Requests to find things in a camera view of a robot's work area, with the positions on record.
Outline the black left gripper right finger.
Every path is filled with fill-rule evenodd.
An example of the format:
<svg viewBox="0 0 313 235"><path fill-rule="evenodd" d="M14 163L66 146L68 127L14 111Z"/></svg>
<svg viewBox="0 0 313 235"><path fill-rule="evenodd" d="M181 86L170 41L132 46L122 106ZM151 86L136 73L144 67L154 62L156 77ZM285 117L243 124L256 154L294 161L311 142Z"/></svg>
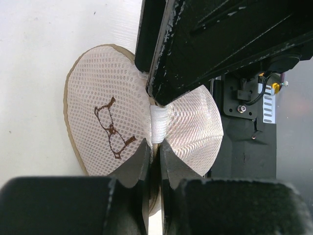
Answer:
<svg viewBox="0 0 313 235"><path fill-rule="evenodd" d="M159 148L165 235L310 235L299 192L277 180L206 179L164 141Z"/></svg>

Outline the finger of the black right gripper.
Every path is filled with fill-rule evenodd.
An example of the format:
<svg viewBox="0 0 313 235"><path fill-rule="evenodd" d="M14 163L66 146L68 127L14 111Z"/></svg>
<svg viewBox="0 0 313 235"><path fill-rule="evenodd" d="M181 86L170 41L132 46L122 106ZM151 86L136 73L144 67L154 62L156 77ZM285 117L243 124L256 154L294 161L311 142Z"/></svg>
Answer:
<svg viewBox="0 0 313 235"><path fill-rule="evenodd" d="M282 73L312 55L310 0L170 0L147 93L165 106L211 78Z"/></svg>
<svg viewBox="0 0 313 235"><path fill-rule="evenodd" d="M144 0L141 6L134 63L141 72L149 72L166 0Z"/></svg>

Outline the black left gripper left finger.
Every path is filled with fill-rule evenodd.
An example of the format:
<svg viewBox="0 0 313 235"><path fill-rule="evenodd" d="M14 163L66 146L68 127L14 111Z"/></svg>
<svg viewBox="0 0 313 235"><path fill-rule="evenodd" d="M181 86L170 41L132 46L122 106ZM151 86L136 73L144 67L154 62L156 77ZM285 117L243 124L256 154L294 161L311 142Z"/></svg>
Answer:
<svg viewBox="0 0 313 235"><path fill-rule="evenodd" d="M110 175L18 177L0 190L3 235L145 235L149 226L150 147Z"/></svg>

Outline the white mesh laundry bag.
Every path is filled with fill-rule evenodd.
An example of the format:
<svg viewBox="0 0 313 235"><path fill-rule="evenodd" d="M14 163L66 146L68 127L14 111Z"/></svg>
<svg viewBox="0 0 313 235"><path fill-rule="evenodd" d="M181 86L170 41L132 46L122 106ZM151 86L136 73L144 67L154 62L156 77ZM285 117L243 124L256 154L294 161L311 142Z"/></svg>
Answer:
<svg viewBox="0 0 313 235"><path fill-rule="evenodd" d="M197 174L214 164L223 139L217 105L200 86L165 107L146 93L148 75L127 49L106 44L83 53L69 71L64 93L68 136L82 170L107 176L142 140L154 160L162 141Z"/></svg>

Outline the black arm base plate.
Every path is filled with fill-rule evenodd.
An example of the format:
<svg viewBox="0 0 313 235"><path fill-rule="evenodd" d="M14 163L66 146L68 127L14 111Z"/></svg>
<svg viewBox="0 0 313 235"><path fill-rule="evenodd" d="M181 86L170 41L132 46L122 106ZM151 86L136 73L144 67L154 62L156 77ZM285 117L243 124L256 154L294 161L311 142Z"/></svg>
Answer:
<svg viewBox="0 0 313 235"><path fill-rule="evenodd" d="M211 83L222 118L224 136L218 156L208 171L214 178L275 179L277 165L276 124L263 123L262 79L223 75Z"/></svg>

